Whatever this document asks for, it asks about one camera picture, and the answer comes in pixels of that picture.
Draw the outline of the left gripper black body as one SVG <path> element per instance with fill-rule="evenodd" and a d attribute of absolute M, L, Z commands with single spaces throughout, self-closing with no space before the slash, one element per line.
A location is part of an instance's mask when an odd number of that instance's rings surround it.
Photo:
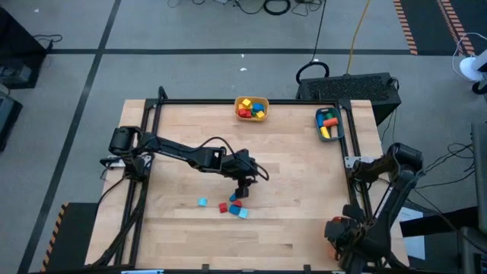
<path fill-rule="evenodd" d="M 247 149 L 241 149 L 232 155 L 223 157 L 223 176 L 237 180 L 239 186 L 250 186 L 257 183 L 258 164 L 250 157 Z"/>

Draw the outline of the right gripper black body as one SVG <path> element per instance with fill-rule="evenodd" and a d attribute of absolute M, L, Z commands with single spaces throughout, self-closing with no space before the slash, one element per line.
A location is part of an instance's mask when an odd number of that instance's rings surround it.
<path fill-rule="evenodd" d="M 366 261 L 362 242 L 365 238 L 366 221 L 357 221 L 345 216 L 334 217 L 326 223 L 324 237 L 330 242 L 334 260 L 344 260 L 346 256 L 355 255 Z"/>

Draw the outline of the yellow plastic bin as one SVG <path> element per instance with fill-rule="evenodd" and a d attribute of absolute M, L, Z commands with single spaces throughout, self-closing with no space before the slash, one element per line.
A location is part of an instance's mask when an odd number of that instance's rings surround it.
<path fill-rule="evenodd" d="M 242 101 L 244 99 L 249 99 L 252 102 L 251 108 L 246 108 L 242 104 Z M 259 104 L 263 104 L 264 105 L 264 107 L 265 107 L 265 111 L 264 111 L 265 116 L 262 119 L 258 119 L 256 117 L 256 114 L 257 113 L 252 111 L 252 108 L 253 108 L 253 104 L 254 103 L 259 103 Z M 250 110 L 252 112 L 252 117 L 251 118 L 246 118 L 246 117 L 243 118 L 243 117 L 238 116 L 238 110 L 239 109 Z M 235 102 L 234 102 L 234 114 L 235 114 L 235 116 L 239 120 L 242 120 L 242 121 L 263 122 L 269 116 L 269 101 L 266 98 L 264 98 L 264 97 L 237 97 L 235 99 Z"/>

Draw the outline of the teal plastic bin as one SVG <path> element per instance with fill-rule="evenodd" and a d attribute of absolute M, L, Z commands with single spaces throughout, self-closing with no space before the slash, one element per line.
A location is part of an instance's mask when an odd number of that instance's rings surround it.
<path fill-rule="evenodd" d="M 331 137 L 331 132 L 330 132 L 330 128 L 332 127 L 327 127 L 328 129 L 328 132 L 330 134 L 330 138 L 329 139 L 325 139 L 322 135 L 321 135 L 321 132 L 320 132 L 320 128 L 317 127 L 317 114 L 323 114 L 325 116 L 325 119 L 326 118 L 326 114 L 327 113 L 331 113 L 333 115 L 333 118 L 337 118 L 339 120 L 339 124 L 337 125 L 338 128 L 339 128 L 339 138 L 338 139 L 333 139 Z M 316 128 L 317 128 L 317 134 L 318 134 L 318 137 L 319 139 L 322 141 L 322 142 L 334 142 L 334 141 L 339 141 L 340 139 L 342 139 L 345 135 L 345 132 L 344 132 L 344 129 L 343 129 L 343 121 L 342 121 L 342 116 L 341 116 L 341 113 L 339 112 L 339 110 L 335 107 L 327 107 L 327 108 L 320 108 L 316 111 L 315 113 L 315 118 L 314 118 L 314 122 L 315 122 L 315 125 L 316 125 Z"/>

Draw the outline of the black perforated equipment case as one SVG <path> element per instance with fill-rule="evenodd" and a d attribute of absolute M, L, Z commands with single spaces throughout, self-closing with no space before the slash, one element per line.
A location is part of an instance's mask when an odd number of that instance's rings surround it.
<path fill-rule="evenodd" d="M 369 100 L 377 125 L 380 125 L 400 104 L 399 82 L 388 72 L 343 75 L 301 80 L 296 94 L 303 100 Z"/>

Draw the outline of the grey box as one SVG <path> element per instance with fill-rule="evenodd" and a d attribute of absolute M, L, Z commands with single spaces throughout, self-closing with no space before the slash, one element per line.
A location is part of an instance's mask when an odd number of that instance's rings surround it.
<path fill-rule="evenodd" d="M 472 123 L 471 136 L 479 230 L 487 234 L 487 121 Z"/>

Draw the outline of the black hazard-striped floor mat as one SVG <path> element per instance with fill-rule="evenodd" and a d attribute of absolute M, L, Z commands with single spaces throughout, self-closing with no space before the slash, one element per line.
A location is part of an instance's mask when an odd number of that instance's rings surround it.
<path fill-rule="evenodd" d="M 97 203 L 91 202 L 67 202 L 61 205 L 41 272 L 84 267 L 96 210 Z"/>
<path fill-rule="evenodd" d="M 411 54 L 479 55 L 487 49 L 487 0 L 393 0 Z"/>

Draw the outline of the white round device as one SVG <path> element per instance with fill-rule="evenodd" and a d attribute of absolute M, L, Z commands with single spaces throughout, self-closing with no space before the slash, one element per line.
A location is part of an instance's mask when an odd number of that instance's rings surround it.
<path fill-rule="evenodd" d="M 460 44 L 466 41 L 469 35 L 475 35 L 487 41 L 487 37 L 475 32 L 465 33 L 456 44 L 456 49 L 451 59 L 452 70 L 461 78 L 473 83 L 471 90 L 474 94 L 487 97 L 487 49 L 480 55 L 470 55 L 463 58 L 458 65 L 454 63 L 454 57 L 460 52 Z"/>

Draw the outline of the dark equipment box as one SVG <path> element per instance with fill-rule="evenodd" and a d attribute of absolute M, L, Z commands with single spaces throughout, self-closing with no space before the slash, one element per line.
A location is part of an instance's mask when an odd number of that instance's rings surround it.
<path fill-rule="evenodd" d="M 9 135 L 22 108 L 21 103 L 0 91 L 0 153 L 5 150 Z"/>

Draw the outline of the black cabinet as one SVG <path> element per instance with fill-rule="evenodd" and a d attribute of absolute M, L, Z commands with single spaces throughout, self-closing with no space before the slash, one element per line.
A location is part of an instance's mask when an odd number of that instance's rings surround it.
<path fill-rule="evenodd" d="M 0 8 L 0 84 L 34 88 L 47 50 L 4 8 Z"/>

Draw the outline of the black aluminium table frame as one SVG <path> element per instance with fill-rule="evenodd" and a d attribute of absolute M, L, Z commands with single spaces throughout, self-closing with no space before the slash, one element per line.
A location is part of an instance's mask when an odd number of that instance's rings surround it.
<path fill-rule="evenodd" d="M 269 172 L 243 201 L 247 218 L 220 213 L 236 182 L 158 155 L 140 229 L 126 238 L 122 261 L 139 269 L 334 270 L 326 223 L 350 199 L 342 145 L 320 141 L 315 102 L 272 100 L 263 122 L 239 120 L 232 100 L 169 99 L 158 134 L 197 146 L 211 137 L 246 148 Z M 198 206 L 198 198 L 208 200 Z"/>

